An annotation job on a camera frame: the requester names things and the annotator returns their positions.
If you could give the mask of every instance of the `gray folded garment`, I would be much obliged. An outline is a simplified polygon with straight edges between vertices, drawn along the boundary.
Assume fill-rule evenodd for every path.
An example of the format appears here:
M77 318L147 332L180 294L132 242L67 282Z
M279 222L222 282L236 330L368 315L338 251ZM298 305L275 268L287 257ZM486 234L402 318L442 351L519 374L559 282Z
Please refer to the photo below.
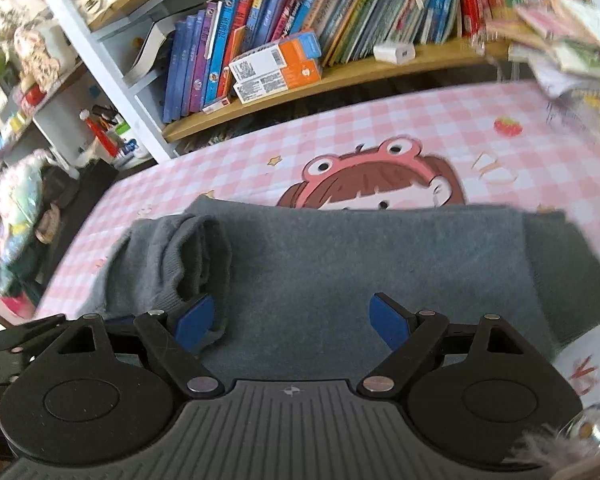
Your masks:
M136 220L113 246L78 316L138 316L179 310L201 292L214 297L216 316L201 346L226 325L231 250L218 221L205 215Z
M500 314L549 359L600 323L600 263L561 213L318 211L204 196L181 216L135 222L81 313L169 310L197 292L216 300L212 338L226 326L200 354L225 384L356 383L389 354L368 320L376 292L456 323Z

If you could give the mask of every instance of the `tablecloth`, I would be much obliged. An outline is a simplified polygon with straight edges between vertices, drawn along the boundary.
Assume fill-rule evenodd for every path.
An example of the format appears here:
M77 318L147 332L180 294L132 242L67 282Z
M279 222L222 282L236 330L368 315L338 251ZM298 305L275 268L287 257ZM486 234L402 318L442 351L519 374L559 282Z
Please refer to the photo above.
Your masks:
M554 116L535 82L459 86L277 124L160 164L106 193L36 316L75 317L107 252L133 220L180 213L200 194L286 206L490 202L563 209L600 257L600 146L559 120L549 121ZM402 172L408 168L410 179L422 185L401 189L391 172L370 182L359 170L379 161ZM357 176L338 184L333 175L340 170ZM359 186L360 192L348 202L323 203L325 183ZM379 193L369 195L369 186ZM586 396L584 402L600 398L600 327L563 351L556 366Z

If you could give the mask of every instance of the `cartoon eye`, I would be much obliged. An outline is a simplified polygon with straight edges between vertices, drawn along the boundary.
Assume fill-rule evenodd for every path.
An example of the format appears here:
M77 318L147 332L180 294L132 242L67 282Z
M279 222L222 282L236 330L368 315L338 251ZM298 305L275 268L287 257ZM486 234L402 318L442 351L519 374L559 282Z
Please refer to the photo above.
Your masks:
M395 139L392 140L386 147L389 155L401 155L408 152L413 147L413 144L409 139Z
M319 158L307 168L307 173L313 176L326 173L333 167L333 161L330 158Z

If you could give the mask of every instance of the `shelf post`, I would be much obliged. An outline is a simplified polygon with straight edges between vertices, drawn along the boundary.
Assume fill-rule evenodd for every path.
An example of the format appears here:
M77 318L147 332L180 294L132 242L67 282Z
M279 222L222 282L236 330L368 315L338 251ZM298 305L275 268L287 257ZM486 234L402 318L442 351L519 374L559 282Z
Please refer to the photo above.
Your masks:
M131 126L136 139L158 163L175 158L176 153L122 81L120 69L104 45L93 36L72 0L45 1L104 93Z

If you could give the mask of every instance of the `purple book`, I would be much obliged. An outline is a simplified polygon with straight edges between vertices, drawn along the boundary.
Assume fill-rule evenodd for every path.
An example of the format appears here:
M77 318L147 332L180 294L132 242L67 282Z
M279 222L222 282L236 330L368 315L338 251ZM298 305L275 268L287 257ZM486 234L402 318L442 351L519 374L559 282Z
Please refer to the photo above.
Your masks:
M205 78L206 42L209 38L211 22L216 13L217 4L206 4L205 21L202 23L202 32L200 33L200 43L198 44L198 54L196 56L196 67L193 70L193 85L191 86L191 99L189 102L190 112L199 112L202 109L202 81Z

